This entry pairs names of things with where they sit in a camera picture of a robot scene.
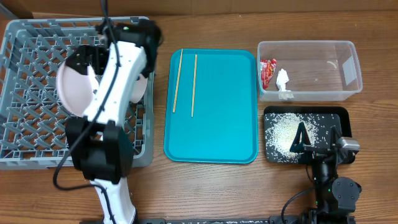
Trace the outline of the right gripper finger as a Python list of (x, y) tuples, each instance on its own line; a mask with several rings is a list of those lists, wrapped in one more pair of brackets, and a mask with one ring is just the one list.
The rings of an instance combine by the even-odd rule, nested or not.
[(303, 153), (305, 152), (305, 148), (307, 146), (311, 146), (311, 142), (305, 128), (304, 122), (298, 124), (298, 129), (293, 140), (293, 143), (290, 147), (290, 152), (294, 153)]
[(330, 149), (336, 147), (336, 143), (340, 137), (342, 137), (341, 131), (337, 129), (336, 126), (332, 126), (330, 131)]

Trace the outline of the rice grains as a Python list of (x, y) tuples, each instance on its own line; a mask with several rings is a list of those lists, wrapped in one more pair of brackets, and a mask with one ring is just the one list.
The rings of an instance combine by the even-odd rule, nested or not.
[(304, 123), (313, 147), (328, 147), (331, 127), (340, 126), (336, 114), (326, 113), (267, 113), (264, 115), (264, 132), (267, 160), (274, 163), (298, 163), (299, 155), (290, 147), (300, 123)]

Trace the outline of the large white plate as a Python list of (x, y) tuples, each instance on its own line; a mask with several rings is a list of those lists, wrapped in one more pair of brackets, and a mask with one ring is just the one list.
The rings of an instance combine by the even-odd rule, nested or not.
[(93, 67), (87, 66), (86, 71), (87, 75), (82, 75), (63, 62), (56, 76), (58, 97), (63, 107), (78, 117), (83, 116), (99, 88)]

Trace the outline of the pink-white bowl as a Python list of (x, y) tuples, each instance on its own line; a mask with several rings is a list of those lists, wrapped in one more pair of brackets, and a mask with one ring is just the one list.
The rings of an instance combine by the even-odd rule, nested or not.
[(138, 103), (142, 99), (144, 93), (146, 92), (147, 82), (148, 78), (142, 74), (138, 76), (137, 80), (134, 82), (130, 102)]

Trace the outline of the white tissue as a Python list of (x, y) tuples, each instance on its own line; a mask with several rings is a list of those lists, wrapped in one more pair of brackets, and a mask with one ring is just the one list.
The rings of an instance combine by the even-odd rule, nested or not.
[(287, 71), (281, 68), (277, 74), (276, 85), (279, 91), (279, 99), (280, 100), (289, 100), (294, 96), (290, 93), (290, 90), (286, 89), (287, 83), (289, 82), (289, 77)]

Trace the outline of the red snack wrapper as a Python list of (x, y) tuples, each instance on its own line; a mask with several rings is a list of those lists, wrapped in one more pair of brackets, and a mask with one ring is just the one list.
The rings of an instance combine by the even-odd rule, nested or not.
[(276, 59), (262, 59), (260, 60), (260, 66), (261, 66), (261, 86), (265, 90), (269, 86), (269, 82), (273, 77), (275, 68), (277, 65), (277, 60)]

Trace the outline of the wooden chopstick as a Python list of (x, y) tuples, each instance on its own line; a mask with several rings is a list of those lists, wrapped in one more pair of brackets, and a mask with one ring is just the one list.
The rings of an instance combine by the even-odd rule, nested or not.
[(192, 109), (191, 109), (191, 117), (193, 117), (193, 115), (194, 115), (194, 109), (195, 109), (195, 90), (196, 90), (196, 78), (197, 78), (197, 60), (198, 60), (198, 55), (195, 54), (194, 72), (193, 72), (193, 87), (192, 87)]
[(183, 60), (183, 49), (181, 49), (180, 60), (179, 60), (179, 64), (178, 64), (177, 81), (176, 81), (175, 95), (174, 95), (174, 106), (173, 106), (173, 110), (172, 110), (173, 113), (175, 113), (176, 106), (177, 106), (178, 88), (179, 88), (179, 82), (180, 82), (180, 73), (181, 73), (181, 67), (182, 67), (182, 60)]

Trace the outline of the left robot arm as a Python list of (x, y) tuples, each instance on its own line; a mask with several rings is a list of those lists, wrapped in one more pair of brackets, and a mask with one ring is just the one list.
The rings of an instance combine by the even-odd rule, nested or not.
[(106, 47), (80, 46), (57, 73), (64, 107), (84, 104), (67, 120), (67, 155), (96, 190), (105, 223), (137, 223), (127, 183), (134, 146), (124, 123), (130, 104), (146, 91), (162, 33), (147, 19), (118, 25), (105, 20), (96, 31), (106, 39)]

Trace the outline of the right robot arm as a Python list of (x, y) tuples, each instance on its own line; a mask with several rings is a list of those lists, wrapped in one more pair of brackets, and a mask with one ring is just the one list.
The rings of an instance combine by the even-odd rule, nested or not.
[[(344, 137), (336, 127), (331, 127), (330, 146), (314, 147), (310, 143), (303, 122), (299, 123), (290, 152), (298, 154), (298, 161), (312, 168), (313, 186), (289, 199), (282, 208), (283, 223), (334, 224), (354, 223), (351, 214), (356, 210), (362, 187), (354, 180), (338, 175), (340, 164), (349, 164), (359, 152), (359, 143)], [(287, 206), (296, 198), (315, 192), (315, 208), (309, 208), (289, 221), (285, 217)]]

